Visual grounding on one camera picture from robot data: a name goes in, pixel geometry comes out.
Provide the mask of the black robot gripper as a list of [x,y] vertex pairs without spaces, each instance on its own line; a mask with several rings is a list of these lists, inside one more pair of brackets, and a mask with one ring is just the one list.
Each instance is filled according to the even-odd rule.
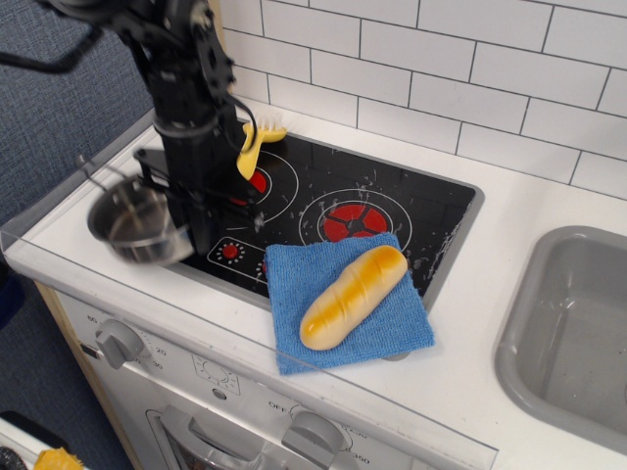
[[259,191],[236,165],[245,141],[240,124],[218,125],[196,135],[163,135],[161,150],[134,152],[143,178],[165,194],[174,225],[187,227],[197,254],[206,254],[214,241],[211,213],[246,213],[255,233],[265,226]]

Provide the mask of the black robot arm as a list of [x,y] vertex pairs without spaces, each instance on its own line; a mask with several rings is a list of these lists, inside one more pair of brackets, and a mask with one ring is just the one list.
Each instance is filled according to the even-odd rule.
[[227,214],[257,223],[254,192],[238,169],[251,148],[231,92],[233,62],[207,1],[47,1],[56,14],[114,32],[131,51],[154,104],[160,151],[134,157],[146,183],[164,192],[174,224],[207,253]]

